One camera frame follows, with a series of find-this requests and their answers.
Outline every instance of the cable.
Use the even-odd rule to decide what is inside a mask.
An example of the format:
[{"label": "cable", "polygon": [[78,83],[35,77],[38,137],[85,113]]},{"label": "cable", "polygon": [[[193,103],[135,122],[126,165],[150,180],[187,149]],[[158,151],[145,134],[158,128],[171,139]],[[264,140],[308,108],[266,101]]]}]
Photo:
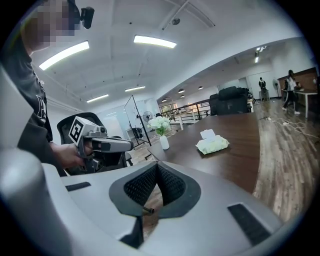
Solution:
[{"label": "cable", "polygon": [[[278,119],[282,119],[282,120],[284,120],[286,123],[288,123],[287,125],[284,125],[283,123],[280,123],[280,122],[278,122],[278,121],[276,121],[276,120],[278,120]],[[289,122],[289,121],[287,121],[287,120],[285,120],[284,118],[282,118],[282,117],[279,117],[279,118],[277,118],[276,120],[273,120],[272,121],[272,119],[271,120],[267,120],[267,121],[269,121],[270,123],[277,123],[277,124],[279,124],[279,125],[281,125],[281,126],[291,126],[296,132],[298,132],[298,133],[301,133],[301,134],[303,134],[303,135],[308,135],[308,136],[311,136],[311,137],[315,137],[315,138],[317,138],[317,139],[320,139],[320,137],[317,137],[317,136],[314,136],[314,135],[312,135],[312,134],[308,134],[308,133],[304,133],[304,132],[302,132],[302,131],[299,131],[299,130],[297,130],[297,129],[305,129],[306,127],[305,126],[303,126],[303,127],[294,127],[294,126],[292,126],[291,124],[304,124],[303,122]]]}]

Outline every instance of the wooden floor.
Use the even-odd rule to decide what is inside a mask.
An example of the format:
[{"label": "wooden floor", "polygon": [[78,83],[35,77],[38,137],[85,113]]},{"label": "wooden floor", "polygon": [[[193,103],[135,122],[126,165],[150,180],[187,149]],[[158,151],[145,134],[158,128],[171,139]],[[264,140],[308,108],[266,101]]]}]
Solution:
[{"label": "wooden floor", "polygon": [[[306,120],[304,108],[301,115],[295,116],[292,106],[282,110],[283,102],[274,99],[255,104],[254,112],[258,119],[260,133],[260,164],[258,178],[253,195],[272,209],[284,222],[296,216],[308,207],[319,176],[320,136],[319,123],[313,123],[313,115]],[[292,126],[283,126],[283,122]],[[167,135],[172,136],[180,126],[175,125]],[[159,140],[152,137],[151,143]],[[145,161],[147,144],[130,152],[133,164]],[[147,239],[158,222],[157,211],[162,207],[162,195],[155,187],[146,207],[154,208],[155,214],[144,216],[143,235]]]}]

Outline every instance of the black office chair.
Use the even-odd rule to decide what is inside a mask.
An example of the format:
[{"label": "black office chair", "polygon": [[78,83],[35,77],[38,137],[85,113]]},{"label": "black office chair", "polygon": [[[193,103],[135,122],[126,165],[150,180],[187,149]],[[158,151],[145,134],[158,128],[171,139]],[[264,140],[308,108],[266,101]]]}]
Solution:
[{"label": "black office chair", "polygon": [[222,89],[218,94],[216,111],[218,115],[249,113],[248,99],[235,86]]},{"label": "black office chair", "polygon": [[218,104],[218,93],[210,95],[209,98],[209,105],[210,105],[210,115],[215,116],[217,115],[217,104]]},{"label": "black office chair", "polygon": [[[79,114],[74,114],[74,115],[68,116],[67,118],[61,120],[56,125],[56,127],[59,131],[59,134],[60,134],[61,144],[73,143],[73,141],[69,137],[69,131],[71,129],[71,125],[74,122],[75,117],[87,119],[98,126],[104,127],[103,123],[100,121],[100,119],[97,117],[97,115],[94,113],[91,113],[91,112],[84,112],[84,113],[79,113]],[[106,171],[111,171],[111,170],[127,167],[127,159],[130,164],[131,155],[127,152],[125,152],[125,153],[123,153],[123,152],[110,153],[109,159],[110,160],[109,160],[108,166],[102,167],[99,170],[99,172],[106,172]],[[71,167],[71,168],[65,169],[65,171],[69,175],[82,175],[82,174],[86,173],[86,171],[84,170],[84,168],[82,166]]]}]

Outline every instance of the wall light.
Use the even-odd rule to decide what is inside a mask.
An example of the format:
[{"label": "wall light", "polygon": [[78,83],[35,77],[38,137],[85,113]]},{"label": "wall light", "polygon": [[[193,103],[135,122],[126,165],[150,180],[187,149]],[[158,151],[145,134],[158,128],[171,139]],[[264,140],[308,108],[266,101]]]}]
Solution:
[{"label": "wall light", "polygon": [[96,101],[96,100],[100,100],[100,99],[102,99],[102,98],[104,98],[104,97],[108,97],[108,96],[109,96],[109,94],[102,95],[102,96],[99,96],[99,97],[96,97],[96,98],[93,98],[93,99],[89,99],[89,100],[87,100],[86,102],[87,102],[87,103],[94,102],[94,101]]},{"label": "wall light", "polygon": [[157,46],[164,46],[168,48],[175,48],[177,45],[174,42],[158,39],[158,38],[153,38],[153,37],[148,37],[148,36],[141,36],[141,35],[136,35],[133,40],[134,43],[140,43],[140,44],[150,44],[150,45],[157,45]]},{"label": "wall light", "polygon": [[52,66],[53,64],[57,63],[58,61],[61,61],[62,59],[81,52],[83,50],[89,49],[89,43],[88,41],[84,41],[82,43],[76,44],[68,49],[65,49],[59,53],[57,53],[56,55],[52,56],[51,58],[49,58],[48,60],[46,60],[44,63],[42,63],[39,68],[42,70],[46,70],[47,68],[49,68],[50,66]]},{"label": "wall light", "polygon": [[134,90],[138,90],[138,89],[143,89],[145,88],[145,86],[140,86],[140,87],[135,87],[135,88],[131,88],[131,89],[126,89],[125,92],[130,92],[130,91],[134,91]]}]

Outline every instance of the standing person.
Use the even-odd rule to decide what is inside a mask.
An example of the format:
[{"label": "standing person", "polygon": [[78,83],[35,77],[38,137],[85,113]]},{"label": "standing person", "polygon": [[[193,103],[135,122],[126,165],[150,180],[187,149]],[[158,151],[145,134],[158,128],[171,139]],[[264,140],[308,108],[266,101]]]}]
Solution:
[{"label": "standing person", "polygon": [[283,105],[283,110],[287,111],[289,102],[293,102],[294,114],[299,115],[298,111],[298,97],[295,94],[295,88],[298,88],[296,80],[294,78],[294,72],[290,69],[288,72],[288,78],[285,80],[285,85],[287,87],[288,97]]},{"label": "standing person", "polygon": [[[33,108],[18,148],[34,154],[42,163],[54,165],[60,176],[66,176],[64,169],[84,166],[85,163],[79,157],[75,144],[57,145],[52,142],[46,92],[33,69],[31,55],[48,48],[56,36],[72,34],[80,20],[75,0],[43,0],[21,23],[14,40],[0,56],[9,77]],[[91,152],[92,145],[86,145],[85,153],[89,155]]]},{"label": "standing person", "polygon": [[259,86],[261,88],[261,97],[262,100],[267,101],[267,89],[266,89],[266,82],[262,80],[262,77],[260,77]]}]

